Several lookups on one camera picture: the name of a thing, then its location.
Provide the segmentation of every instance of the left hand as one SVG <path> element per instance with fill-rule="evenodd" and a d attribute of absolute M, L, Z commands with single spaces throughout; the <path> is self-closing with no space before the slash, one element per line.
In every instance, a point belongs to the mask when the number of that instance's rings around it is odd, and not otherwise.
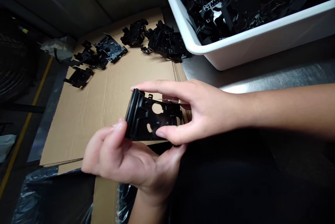
<path fill-rule="evenodd" d="M 163 203 L 176 181 L 186 145 L 172 147 L 161 156 L 144 143 L 125 139 L 127 122 L 97 131 L 88 143 L 82 171 L 131 184 L 142 191 L 149 204 Z"/>

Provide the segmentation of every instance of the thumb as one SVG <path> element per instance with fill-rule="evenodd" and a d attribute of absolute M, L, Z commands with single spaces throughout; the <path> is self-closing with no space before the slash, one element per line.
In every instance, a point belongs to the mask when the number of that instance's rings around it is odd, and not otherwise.
<path fill-rule="evenodd" d="M 189 143 L 200 138 L 199 128 L 195 127 L 192 121 L 180 126 L 162 126 L 157 129 L 156 135 L 175 145 Z"/>
<path fill-rule="evenodd" d="M 124 119 L 119 119 L 115 125 L 115 129 L 105 138 L 100 149 L 100 169 L 112 166 L 118 169 L 123 159 L 122 144 L 125 141 L 125 133 L 127 130 L 127 122 Z"/>

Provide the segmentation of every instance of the cardboard box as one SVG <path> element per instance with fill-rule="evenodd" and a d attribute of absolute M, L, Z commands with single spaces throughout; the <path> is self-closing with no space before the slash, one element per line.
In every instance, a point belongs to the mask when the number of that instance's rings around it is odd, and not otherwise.
<path fill-rule="evenodd" d="M 79 42 L 88 40 L 96 43 L 106 32 L 121 44 L 122 29 L 141 18 L 147 19 L 147 29 L 154 29 L 158 20 L 164 21 L 159 8 L 151 9 L 90 33 Z M 132 94 L 131 86 L 146 80 L 187 80 L 181 64 L 167 61 L 158 54 L 147 55 L 139 48 L 126 47 L 128 53 L 116 64 L 108 64 L 105 70 L 95 70 L 93 78 L 83 90 L 64 83 L 40 165 L 59 165 L 58 174 L 80 168 L 86 145 L 93 134 L 125 117 Z M 79 45 L 75 53 L 82 50 L 83 47 Z M 69 68 L 67 78 L 72 73 L 73 70 Z M 161 98 L 161 94 L 153 95 L 154 99 Z M 191 112 L 182 111 L 184 122 L 188 122 Z M 159 142 L 147 141 L 146 144 Z M 117 185 L 116 182 L 96 178 L 91 223 L 114 223 Z"/>

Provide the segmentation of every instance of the injection molded part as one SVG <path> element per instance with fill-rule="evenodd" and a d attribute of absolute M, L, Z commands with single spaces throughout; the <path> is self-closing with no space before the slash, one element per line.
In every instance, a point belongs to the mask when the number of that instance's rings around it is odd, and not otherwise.
<path fill-rule="evenodd" d="M 148 25 L 148 21 L 141 19 L 132 23 L 129 29 L 125 27 L 122 30 L 124 32 L 123 37 L 121 37 L 122 43 L 130 47 L 141 46 L 146 32 L 146 25 Z"/>
<path fill-rule="evenodd" d="M 82 46 L 84 47 L 83 52 L 74 55 L 75 59 L 65 59 L 63 62 L 68 64 L 70 67 L 87 64 L 92 69 L 106 69 L 108 61 L 106 58 L 95 54 L 95 52 L 91 49 L 92 44 L 89 41 L 83 42 Z"/>
<path fill-rule="evenodd" d="M 141 47 L 144 53 L 155 52 L 174 62 L 181 62 L 182 59 L 192 56 L 186 50 L 181 34 L 175 32 L 173 27 L 165 25 L 161 20 L 158 21 L 154 30 L 147 31 L 146 37 L 149 43 L 148 47 Z"/>
<path fill-rule="evenodd" d="M 73 67 L 73 69 L 75 69 L 75 72 L 69 79 L 64 79 L 64 82 L 69 83 L 76 88 L 83 89 L 87 85 L 88 79 L 93 76 L 93 70 L 90 68 L 83 70 L 79 67 Z"/>
<path fill-rule="evenodd" d="M 128 52 L 125 46 L 119 45 L 118 42 L 107 33 L 105 33 L 105 37 L 94 44 L 94 46 L 99 56 L 105 57 L 113 64 Z"/>
<path fill-rule="evenodd" d="M 156 114 L 152 110 L 154 104 L 161 105 L 163 112 Z M 178 125 L 183 123 L 183 115 L 179 104 L 167 104 L 152 99 L 152 94 L 145 97 L 143 91 L 134 89 L 126 113 L 128 123 L 126 137 L 133 141 L 164 140 L 156 135 L 156 130 L 161 126 Z"/>

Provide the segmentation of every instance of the white plastic bin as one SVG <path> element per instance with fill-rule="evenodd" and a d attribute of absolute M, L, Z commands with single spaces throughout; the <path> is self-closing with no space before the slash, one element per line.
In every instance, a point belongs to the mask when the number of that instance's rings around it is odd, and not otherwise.
<path fill-rule="evenodd" d="M 225 70 L 335 34 L 335 0 L 266 23 L 226 39 L 201 45 L 181 0 L 168 0 L 185 46 Z"/>

